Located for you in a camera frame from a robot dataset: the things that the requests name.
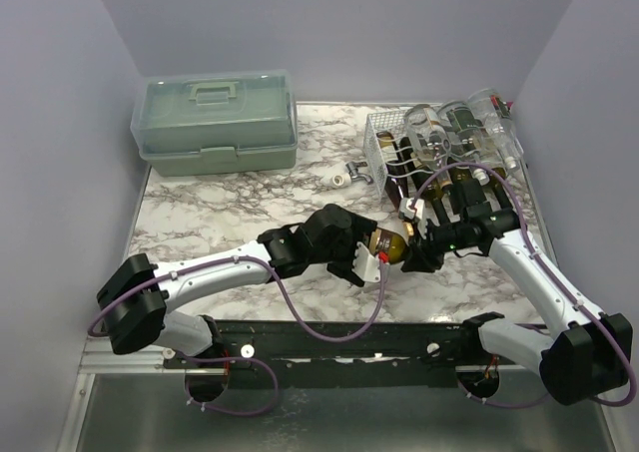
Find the wall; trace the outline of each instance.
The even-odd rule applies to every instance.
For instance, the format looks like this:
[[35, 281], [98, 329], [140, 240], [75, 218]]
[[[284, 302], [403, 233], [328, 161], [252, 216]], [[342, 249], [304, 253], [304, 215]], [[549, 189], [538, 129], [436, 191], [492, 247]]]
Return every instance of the wall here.
[[[637, 0], [573, 0], [514, 108], [562, 269], [604, 309], [626, 314], [635, 331], [637, 18]], [[637, 344], [635, 337], [639, 370]], [[625, 413], [638, 424], [639, 401]]]
[[145, 75], [287, 68], [299, 99], [512, 98], [570, 0], [103, 0]]
[[55, 450], [144, 167], [138, 73], [100, 0], [0, 0], [0, 450]]

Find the transparent lid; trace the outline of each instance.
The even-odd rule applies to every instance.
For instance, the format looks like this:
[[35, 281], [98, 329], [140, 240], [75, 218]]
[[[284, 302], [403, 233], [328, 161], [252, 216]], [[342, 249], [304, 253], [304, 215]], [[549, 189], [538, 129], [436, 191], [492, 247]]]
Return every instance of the transparent lid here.
[[290, 77], [272, 71], [146, 79], [131, 131], [145, 153], [188, 153], [294, 145], [295, 124]]

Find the metal frame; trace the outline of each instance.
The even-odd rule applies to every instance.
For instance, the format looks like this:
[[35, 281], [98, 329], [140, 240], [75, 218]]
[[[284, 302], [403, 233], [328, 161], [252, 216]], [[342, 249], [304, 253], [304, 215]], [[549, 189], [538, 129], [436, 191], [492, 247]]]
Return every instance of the metal frame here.
[[[368, 103], [342, 103], [342, 102], [298, 102], [298, 104], [322, 104], [322, 105], [354, 105], [354, 106], [371, 106], [371, 107], [397, 107], [397, 106], [409, 106], [406, 103], [380, 103], [380, 104], [368, 104]], [[534, 192], [530, 175], [526, 165], [522, 165], [521, 168], [523, 176], [526, 180], [526, 185], [530, 193], [530, 197], [534, 206], [535, 215], [537, 218], [537, 224], [541, 234], [541, 239], [544, 245], [544, 249], [550, 260], [557, 264], [557, 259], [552, 247], [552, 241], [546, 227], [546, 223], [541, 213], [537, 196]], [[123, 253], [123, 259], [128, 256], [128, 248], [133, 237], [135, 230], [135, 224], [137, 222], [138, 214], [144, 193], [146, 191], [147, 182], [149, 180], [150, 167], [147, 167], [146, 178], [143, 181], [140, 196], [138, 197], [138, 203], [136, 211], [132, 220], [131, 228], [129, 230], [127, 245]], [[91, 339], [88, 338], [83, 351], [82, 361], [78, 370], [78, 377], [74, 387], [71, 403], [67, 413], [67, 418], [63, 427], [62, 435], [58, 443], [57, 452], [76, 452], [80, 435], [82, 433], [82, 427], [86, 417], [93, 385], [95, 382], [95, 374], [144, 374], [144, 373], [181, 373], [184, 374], [185, 370], [177, 370], [176, 372], [167, 371], [163, 368], [164, 356], [162, 355], [162, 349], [159, 347], [149, 347], [136, 354], [130, 354], [128, 356], [114, 355], [110, 350], [110, 343], [108, 339]], [[507, 368], [521, 369], [521, 366], [502, 366]], [[475, 366], [461, 366], [459, 369], [463, 370], [475, 370]], [[189, 369], [189, 373], [195, 372], [193, 369]], [[222, 369], [199, 369], [200, 373], [218, 374], [223, 373]], [[617, 452], [630, 452], [633, 450], [632, 439], [630, 438], [625, 423], [623, 414], [617, 409], [611, 409], [608, 407], [600, 407], [602, 426], [608, 431], [610, 440], [612, 441], [615, 450]]]

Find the clear glass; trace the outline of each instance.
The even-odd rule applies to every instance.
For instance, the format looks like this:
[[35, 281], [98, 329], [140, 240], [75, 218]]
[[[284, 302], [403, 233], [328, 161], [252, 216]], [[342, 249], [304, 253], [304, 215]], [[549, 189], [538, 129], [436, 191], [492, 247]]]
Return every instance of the clear glass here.
[[[417, 105], [406, 112], [404, 131], [410, 138], [417, 158], [430, 172], [447, 165], [450, 139], [437, 113], [429, 105]], [[439, 175], [437, 181], [442, 188], [452, 184], [448, 172]]]
[[[491, 168], [502, 167], [497, 145], [483, 130], [466, 103], [446, 103], [437, 114], [450, 138], [450, 156], [454, 160], [481, 163]], [[483, 185], [488, 183], [488, 175], [483, 170], [473, 170], [472, 176]]]
[[478, 91], [468, 98], [468, 107], [483, 123], [486, 133], [492, 138], [509, 172], [520, 168], [523, 150], [517, 140], [515, 125], [510, 110], [493, 89]]

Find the wire rack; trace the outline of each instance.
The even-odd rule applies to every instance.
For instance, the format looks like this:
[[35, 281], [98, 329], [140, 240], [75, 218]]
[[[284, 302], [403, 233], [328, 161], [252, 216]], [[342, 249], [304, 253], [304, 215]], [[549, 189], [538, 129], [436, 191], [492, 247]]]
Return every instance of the wire rack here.
[[403, 129], [403, 115], [406, 109], [373, 113], [366, 118], [366, 129], [363, 134], [363, 152], [368, 161], [368, 168], [375, 184], [379, 198], [383, 198], [383, 187], [388, 178], [386, 163], [397, 161], [397, 156], [385, 154], [379, 146], [377, 134], [388, 131], [398, 142], [406, 136]]

